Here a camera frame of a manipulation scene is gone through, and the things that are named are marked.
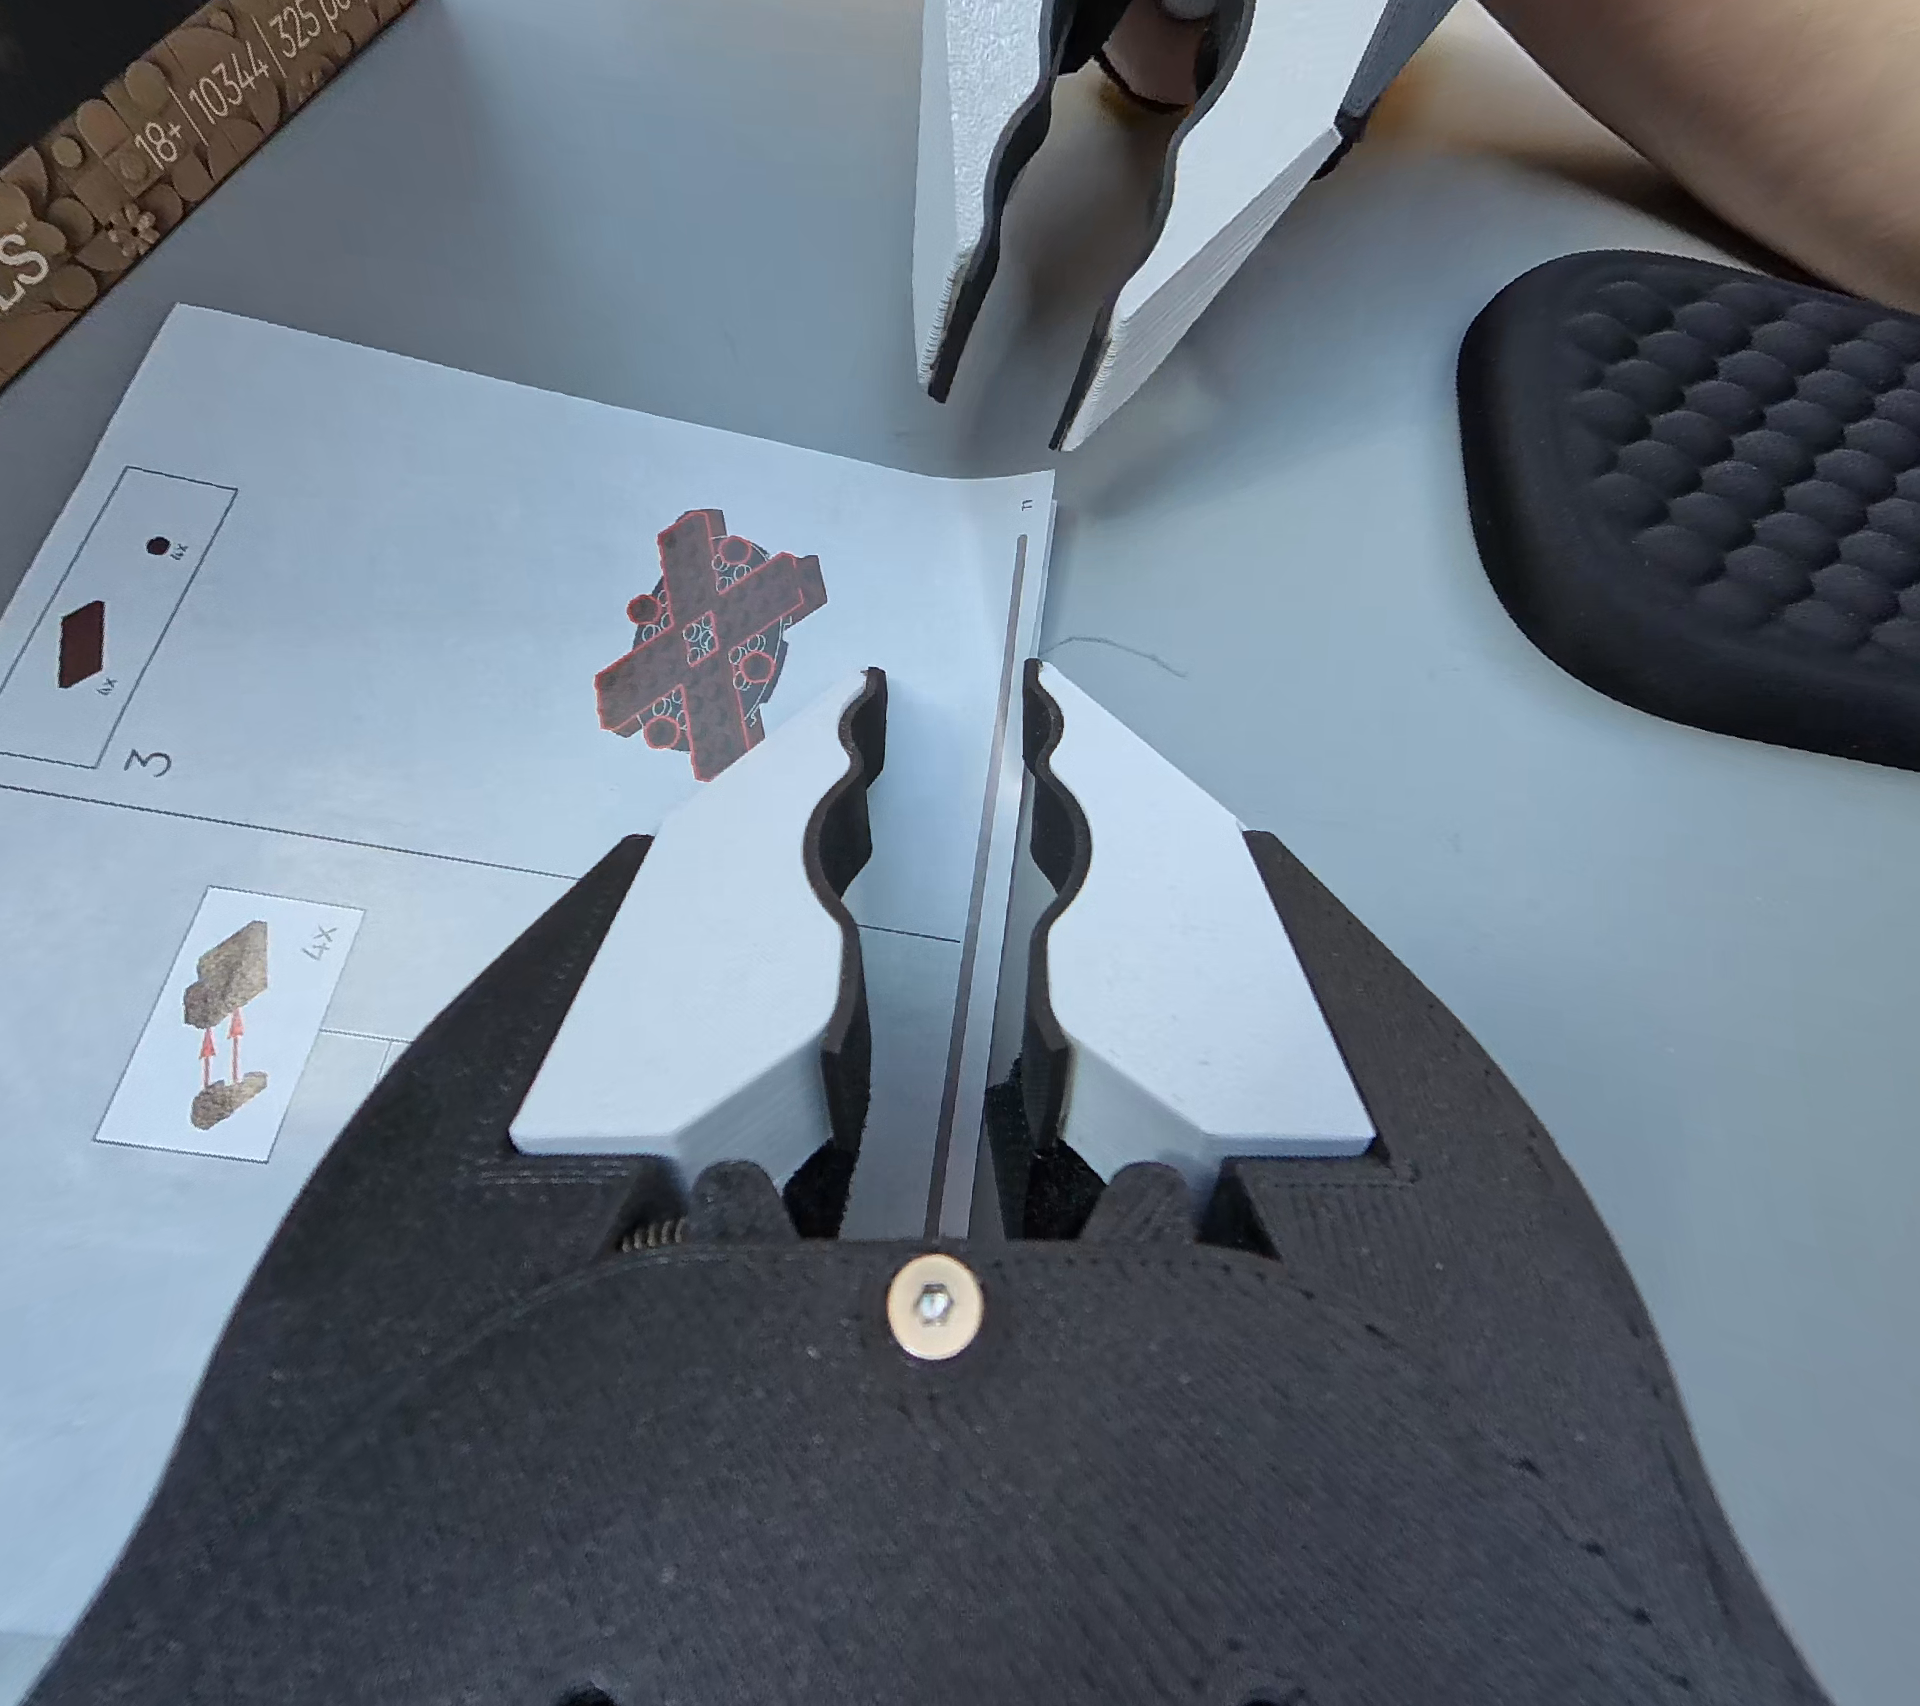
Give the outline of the person's right forearm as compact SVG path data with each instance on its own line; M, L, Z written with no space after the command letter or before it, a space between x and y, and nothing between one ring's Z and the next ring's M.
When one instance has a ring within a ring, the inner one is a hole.
M1918 0L1482 0L1771 251L1918 309Z

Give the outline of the black textured wrist rest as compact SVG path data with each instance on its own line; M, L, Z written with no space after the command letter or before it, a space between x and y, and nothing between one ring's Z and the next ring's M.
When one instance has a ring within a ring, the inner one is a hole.
M1482 564L1585 685L1918 767L1918 319L1660 251L1508 282L1456 360Z

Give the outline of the person's right hand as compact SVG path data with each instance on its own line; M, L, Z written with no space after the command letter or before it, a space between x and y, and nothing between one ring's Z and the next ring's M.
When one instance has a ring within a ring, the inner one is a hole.
M1164 0L1130 0L1097 59L1145 110L1186 116L1206 84L1202 65L1210 29L1213 20L1175 17Z

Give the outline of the grey desk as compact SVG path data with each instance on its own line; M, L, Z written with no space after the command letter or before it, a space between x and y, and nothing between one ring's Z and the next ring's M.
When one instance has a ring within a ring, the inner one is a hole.
M924 471L1044 460L1150 128L1064 92L947 405L922 0L419 0L4 398L4 589L176 302ZM1839 1702L1918 1675L1918 778L1623 710L1520 635L1461 330L1597 247L1780 269L1460 7L1060 481L1044 651L1276 830L1548 1121Z

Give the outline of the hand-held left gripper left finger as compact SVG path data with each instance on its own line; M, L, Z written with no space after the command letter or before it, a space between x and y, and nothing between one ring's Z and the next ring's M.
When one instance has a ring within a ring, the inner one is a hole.
M887 675L831 685L678 807L514 1120L536 1154L629 1152L688 1187L761 1166L839 1238L870 1103L859 926Z

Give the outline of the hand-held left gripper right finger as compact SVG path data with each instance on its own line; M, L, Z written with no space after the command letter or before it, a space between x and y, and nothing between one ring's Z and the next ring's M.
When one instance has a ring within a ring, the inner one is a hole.
M1023 670L1031 855L1021 1232L1077 1233L1128 1166L1205 1216L1230 1161L1374 1147L1241 821L1062 671Z

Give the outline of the white instruction booklet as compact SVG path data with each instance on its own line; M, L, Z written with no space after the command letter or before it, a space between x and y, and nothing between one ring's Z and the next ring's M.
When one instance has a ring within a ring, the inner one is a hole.
M600 723L659 538L888 685L851 1233L959 1232L1053 478L940 481L178 308L4 614L4 1696L108 1578L264 1244L419 1028L696 753Z

